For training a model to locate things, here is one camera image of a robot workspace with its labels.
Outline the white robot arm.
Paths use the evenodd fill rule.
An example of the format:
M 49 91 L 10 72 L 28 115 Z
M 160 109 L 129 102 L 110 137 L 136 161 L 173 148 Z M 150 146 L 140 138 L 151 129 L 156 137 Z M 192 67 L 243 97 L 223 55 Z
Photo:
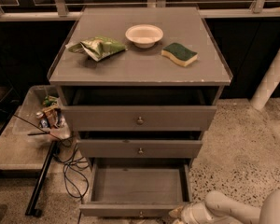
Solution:
M 173 224 L 280 224 L 280 189 L 265 199 L 262 207 L 240 203 L 219 191 L 210 191 L 198 203 L 169 212 Z

